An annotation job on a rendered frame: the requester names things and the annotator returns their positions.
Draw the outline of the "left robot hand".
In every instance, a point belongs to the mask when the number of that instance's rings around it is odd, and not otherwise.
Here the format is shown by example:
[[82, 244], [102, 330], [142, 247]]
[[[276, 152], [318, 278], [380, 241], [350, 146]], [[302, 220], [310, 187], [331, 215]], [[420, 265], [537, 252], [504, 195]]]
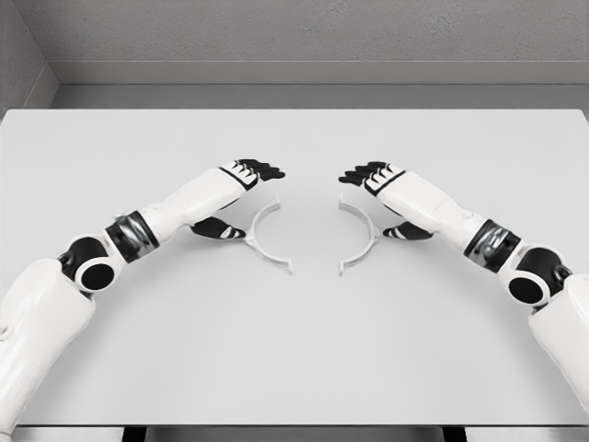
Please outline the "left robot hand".
[[237, 201], [262, 181], [278, 180], [285, 173], [257, 159], [244, 158], [207, 170], [190, 184], [185, 224], [199, 236], [213, 239], [244, 238], [246, 232], [213, 214]]

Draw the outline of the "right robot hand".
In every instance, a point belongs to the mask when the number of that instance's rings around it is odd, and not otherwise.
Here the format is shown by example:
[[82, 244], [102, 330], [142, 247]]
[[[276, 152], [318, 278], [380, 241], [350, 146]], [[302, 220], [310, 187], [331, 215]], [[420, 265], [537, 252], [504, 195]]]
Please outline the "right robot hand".
[[449, 198], [414, 172], [391, 163], [372, 161], [345, 171], [339, 182], [365, 189], [404, 219], [401, 224], [384, 229], [385, 237], [424, 240], [440, 231], [442, 216], [435, 211]]

